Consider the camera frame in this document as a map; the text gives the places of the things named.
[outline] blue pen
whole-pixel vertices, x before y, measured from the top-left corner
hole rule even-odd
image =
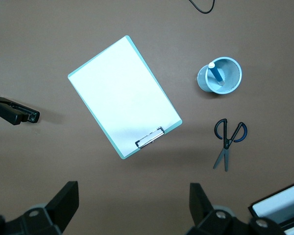
[[[210,62],[209,65],[208,65],[208,68],[210,69],[210,71],[212,72],[212,74],[214,75],[214,77],[216,78],[218,84],[220,86],[223,86],[224,85],[224,80],[222,79],[216,65],[214,62]]]

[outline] clipboard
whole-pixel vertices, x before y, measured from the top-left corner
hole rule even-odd
[[[182,124],[129,36],[68,79],[122,159]]]

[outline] metal screw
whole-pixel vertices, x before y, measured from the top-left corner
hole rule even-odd
[[[222,212],[222,211],[217,211],[216,215],[220,219],[225,219],[226,218],[226,214],[224,212]]]
[[[29,213],[29,217],[34,217],[34,216],[36,216],[36,215],[38,215],[39,214],[39,211],[32,211],[31,213]]]
[[[264,221],[263,219],[257,219],[256,224],[258,224],[262,228],[268,227],[268,223],[266,221]]]

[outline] black cable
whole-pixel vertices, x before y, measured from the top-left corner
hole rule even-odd
[[[192,0],[189,0],[189,1],[191,2],[191,4],[193,4],[193,6],[194,6],[198,11],[200,11],[200,12],[203,13],[203,14],[208,14],[208,13],[210,13],[210,12],[212,11],[212,9],[214,9],[214,6],[215,6],[215,0],[213,0],[213,1],[212,1],[212,6],[211,6],[211,8],[210,8],[209,11],[202,11],[202,10],[200,10],[200,9],[198,8],[198,6],[196,6],[196,4],[195,4]]]

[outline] scissor handle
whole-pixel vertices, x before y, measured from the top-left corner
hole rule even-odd
[[[244,134],[243,136],[238,139],[238,140],[234,140],[234,138],[236,137],[237,133],[239,132],[240,128],[243,127],[244,129]],[[240,122],[237,126],[237,128],[235,129],[235,132],[233,133],[232,137],[231,137],[231,140],[233,140],[235,143],[238,143],[238,142],[241,142],[242,140],[244,140],[247,136],[247,127],[246,125],[243,123],[243,122]]]
[[[215,125],[215,135],[222,140],[223,138],[218,134],[218,127],[219,125],[223,122],[223,136],[226,139],[226,126],[227,126],[227,119],[221,119],[220,121],[217,122],[217,124]]]

